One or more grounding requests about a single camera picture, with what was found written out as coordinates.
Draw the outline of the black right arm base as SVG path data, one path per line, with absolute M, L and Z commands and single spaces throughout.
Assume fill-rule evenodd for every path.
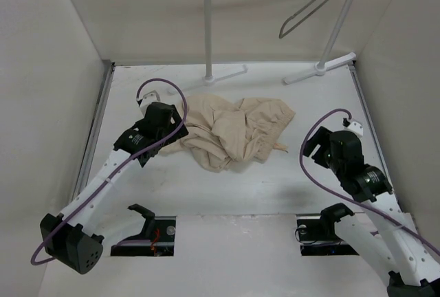
M 302 256 L 357 256 L 358 253 L 335 233 L 335 223 L 354 212 L 343 203 L 329 206 L 320 214 L 296 217 L 294 236 Z

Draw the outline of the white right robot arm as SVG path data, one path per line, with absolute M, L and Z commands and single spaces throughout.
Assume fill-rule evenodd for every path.
M 352 129 L 312 127 L 300 157 L 331 170 L 345 194 L 320 213 L 319 231 L 348 243 L 379 276 L 388 296 L 438 296 L 439 262 L 411 227 L 383 172 L 366 164 Z

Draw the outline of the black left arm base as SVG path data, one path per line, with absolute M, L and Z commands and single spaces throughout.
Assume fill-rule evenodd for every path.
M 158 217 L 136 203 L 128 210 L 135 215 L 134 220 L 117 230 L 121 235 L 111 243 L 110 256 L 174 256 L 177 217 Z

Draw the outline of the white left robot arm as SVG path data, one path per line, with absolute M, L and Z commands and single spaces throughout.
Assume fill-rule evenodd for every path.
M 112 202 L 117 187 L 135 169 L 146 163 L 169 144 L 188 135 L 184 123 L 188 106 L 179 112 L 175 105 L 152 102 L 144 117 L 122 133 L 91 182 L 57 215 L 47 213 L 39 227 L 43 239 L 38 251 L 79 274 L 88 273 L 98 262 L 107 244 L 96 233 L 101 216 Z

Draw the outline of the beige trousers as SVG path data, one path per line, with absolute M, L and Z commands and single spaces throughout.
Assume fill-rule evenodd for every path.
M 203 169 L 214 173 L 233 164 L 267 161 L 273 150 L 287 151 L 278 142 L 296 115 L 274 98 L 243 98 L 230 102 L 214 94 L 187 97 L 188 135 L 165 146 L 159 153 L 190 151 Z

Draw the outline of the grey wire hanger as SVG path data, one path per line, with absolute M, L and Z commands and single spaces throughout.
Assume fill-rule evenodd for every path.
M 330 0 L 309 0 L 303 7 L 287 17 L 280 27 L 278 38 L 283 39 L 291 34 L 296 28 L 303 24 L 312 15 L 317 13 Z

